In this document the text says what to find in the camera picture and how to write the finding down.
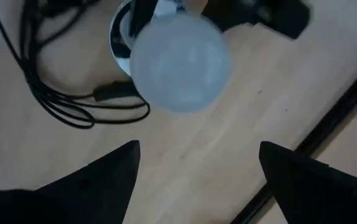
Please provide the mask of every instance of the light wood desk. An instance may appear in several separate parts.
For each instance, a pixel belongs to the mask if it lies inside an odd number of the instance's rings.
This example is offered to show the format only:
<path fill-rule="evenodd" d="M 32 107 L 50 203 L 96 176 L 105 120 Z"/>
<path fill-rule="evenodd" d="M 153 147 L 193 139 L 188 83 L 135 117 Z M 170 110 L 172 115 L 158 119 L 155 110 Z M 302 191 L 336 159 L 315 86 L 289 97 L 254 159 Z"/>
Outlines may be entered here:
<path fill-rule="evenodd" d="M 140 123 L 90 131 L 72 129 L 38 105 L 0 39 L 0 189 L 36 189 L 138 139 L 141 165 L 125 223 L 229 223 L 264 184 L 260 142 L 295 148 L 357 77 L 357 1 L 308 2 L 313 18 L 296 41 L 261 26 L 225 34 L 235 72 L 208 110 L 154 108 Z M 4 5 L 16 37 L 21 7 Z M 103 0 L 44 50 L 44 79 L 88 93 L 124 77 L 108 46 L 117 5 Z"/>

